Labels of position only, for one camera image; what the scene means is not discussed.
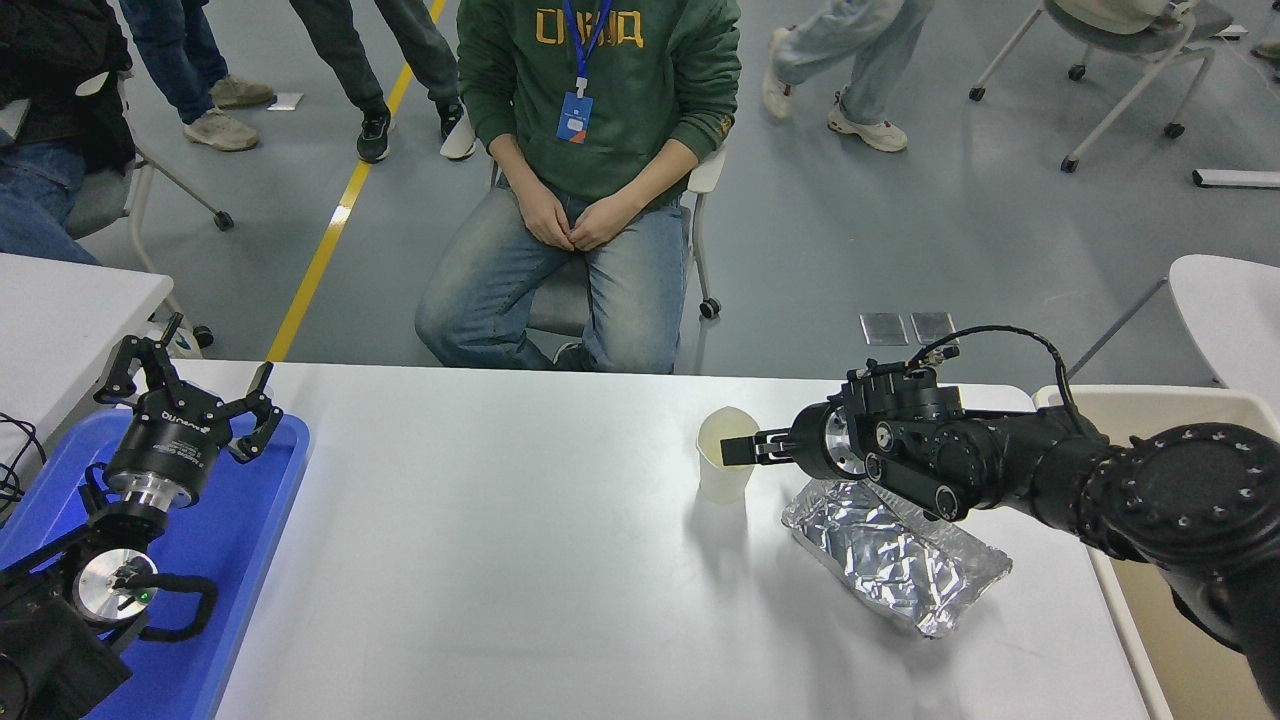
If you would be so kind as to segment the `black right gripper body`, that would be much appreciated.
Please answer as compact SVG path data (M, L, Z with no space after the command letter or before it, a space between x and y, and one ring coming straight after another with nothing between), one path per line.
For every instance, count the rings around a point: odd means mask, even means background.
M790 457L812 478L842 480L844 409L840 404L813 404L800 411L790 428Z

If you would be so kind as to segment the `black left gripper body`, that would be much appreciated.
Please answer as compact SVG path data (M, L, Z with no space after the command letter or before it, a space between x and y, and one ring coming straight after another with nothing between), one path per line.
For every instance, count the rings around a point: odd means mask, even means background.
M230 441L227 419L207 419L219 402L201 389L180 389L175 398L163 389L142 395L111 457L110 487L123 491L129 478L151 474L186 491L202 491Z

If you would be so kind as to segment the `person's left hand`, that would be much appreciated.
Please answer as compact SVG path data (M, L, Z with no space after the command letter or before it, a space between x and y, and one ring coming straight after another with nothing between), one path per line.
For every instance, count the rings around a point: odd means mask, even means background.
M570 246L576 251L589 252L611 242L645 205L646 201L639 196L623 191L590 204L570 229Z

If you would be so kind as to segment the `person's right hand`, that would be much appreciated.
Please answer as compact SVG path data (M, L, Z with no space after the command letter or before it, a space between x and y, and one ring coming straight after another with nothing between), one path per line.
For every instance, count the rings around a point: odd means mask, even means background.
M512 183L512 191L524 224L535 240L570 252L577 250L570 240L571 228L563 205L548 187L534 179L520 187Z

